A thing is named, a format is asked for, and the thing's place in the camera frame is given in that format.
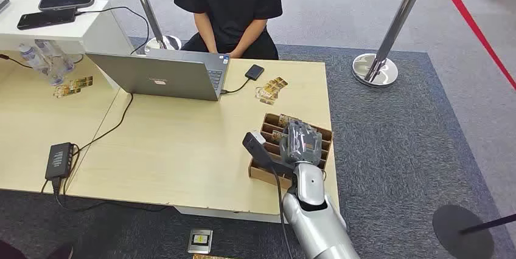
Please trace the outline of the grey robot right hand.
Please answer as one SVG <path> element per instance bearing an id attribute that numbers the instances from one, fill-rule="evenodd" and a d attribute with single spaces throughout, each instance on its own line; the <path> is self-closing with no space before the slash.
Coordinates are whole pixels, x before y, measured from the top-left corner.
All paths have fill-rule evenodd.
<path id="1" fill-rule="evenodd" d="M 279 143 L 280 156 L 287 164 L 308 162 L 320 164 L 322 156 L 322 133 L 300 120 L 291 120 L 284 128 L 286 136 Z"/>

